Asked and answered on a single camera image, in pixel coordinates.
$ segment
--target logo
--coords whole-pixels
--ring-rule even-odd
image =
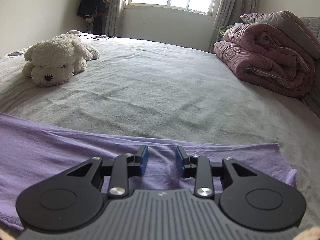
[[[163,196],[167,195],[167,193],[165,193],[165,192],[163,191],[163,192],[161,192],[161,193],[158,193],[158,195],[159,195],[160,197],[163,197]]]

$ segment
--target cable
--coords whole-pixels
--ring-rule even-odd
[[[110,38],[114,38],[114,36],[107,36],[107,35],[96,35],[94,37],[89,37],[89,38],[84,38],[84,39],[81,39],[81,40],[87,40],[87,39],[96,39],[96,40],[99,40],[99,41],[106,41]]]

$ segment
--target gray ribbed plate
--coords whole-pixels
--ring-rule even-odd
[[[112,200],[92,224],[77,231],[47,235],[26,230],[19,240],[292,240],[297,228],[280,233],[255,232],[229,220],[214,201],[187,189],[135,190]]]

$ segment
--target stuffed dog nose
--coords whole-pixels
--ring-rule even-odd
[[[46,75],[44,76],[44,79],[47,81],[51,81],[52,80],[52,75]]]

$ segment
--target bed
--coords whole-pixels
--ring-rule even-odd
[[[297,188],[308,203],[301,227],[320,224],[320,119],[298,99],[241,82],[203,51],[123,38],[85,42],[100,59],[55,87],[23,79],[22,56],[1,57],[0,112],[94,133],[277,142],[298,170]]]

